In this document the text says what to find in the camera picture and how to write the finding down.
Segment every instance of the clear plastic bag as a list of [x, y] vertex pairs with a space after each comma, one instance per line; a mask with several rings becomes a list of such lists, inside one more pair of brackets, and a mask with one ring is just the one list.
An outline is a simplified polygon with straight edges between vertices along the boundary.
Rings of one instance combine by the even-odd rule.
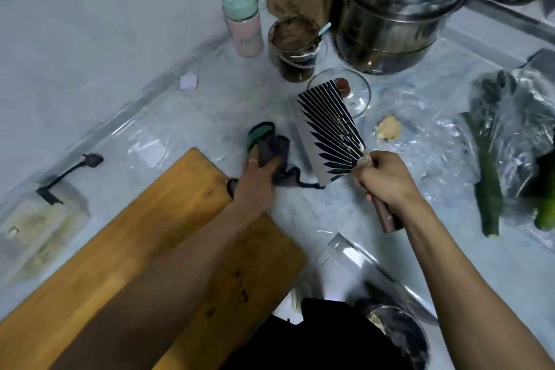
[[[401, 135], [389, 142], [380, 140], [376, 126], [391, 114], [402, 125]], [[391, 151], [401, 156], [430, 202], [441, 200], [448, 204], [458, 196], [457, 188], [480, 179], [475, 142], [464, 120], [459, 115], [448, 117], [410, 86], [385, 89], [357, 127], [367, 150]]]
[[489, 142], [503, 194], [503, 219], [555, 250], [555, 231], [533, 223], [538, 158], [553, 150], [555, 84], [532, 65], [480, 81], [471, 114]]

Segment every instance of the hand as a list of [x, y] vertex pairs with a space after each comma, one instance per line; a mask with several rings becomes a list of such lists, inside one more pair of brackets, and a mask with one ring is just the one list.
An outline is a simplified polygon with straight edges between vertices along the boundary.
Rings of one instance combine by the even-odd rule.
[[272, 176], [280, 163], [281, 157], [278, 156], [264, 167], [259, 167], [258, 147], [255, 146], [250, 151], [243, 175], [235, 188], [233, 204], [245, 213], [252, 213], [254, 217], [267, 211], [274, 201]]
[[[374, 167], [356, 167], [351, 171], [359, 186], [383, 200], [391, 212], [401, 218], [409, 204], [426, 203], [398, 154], [374, 151], [370, 156]], [[370, 194], [367, 194], [366, 198], [372, 200]]]

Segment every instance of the bottle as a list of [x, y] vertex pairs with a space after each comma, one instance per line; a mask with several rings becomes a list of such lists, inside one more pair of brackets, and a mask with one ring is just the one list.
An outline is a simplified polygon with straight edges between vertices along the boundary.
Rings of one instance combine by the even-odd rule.
[[258, 0], [221, 0], [232, 40], [240, 56], [257, 56], [264, 50]]

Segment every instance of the person's left arm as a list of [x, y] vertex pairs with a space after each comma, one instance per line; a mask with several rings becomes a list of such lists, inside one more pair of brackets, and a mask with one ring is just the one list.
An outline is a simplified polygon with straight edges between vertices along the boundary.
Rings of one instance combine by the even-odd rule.
[[238, 234], [271, 206], [271, 178], [279, 161], [275, 158], [259, 168], [254, 148], [234, 201], [117, 293], [51, 369], [152, 368], [194, 313]]

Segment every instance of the cutting board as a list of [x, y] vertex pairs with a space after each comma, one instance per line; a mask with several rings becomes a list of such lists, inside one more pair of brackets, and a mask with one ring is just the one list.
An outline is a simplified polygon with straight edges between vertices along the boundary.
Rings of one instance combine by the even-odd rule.
[[[48, 368], [153, 257], [201, 229], [231, 201], [225, 183], [196, 149], [182, 156], [0, 323], [0, 368]], [[279, 304], [305, 261], [293, 240], [260, 217], [237, 241], [155, 369], [221, 366]]]

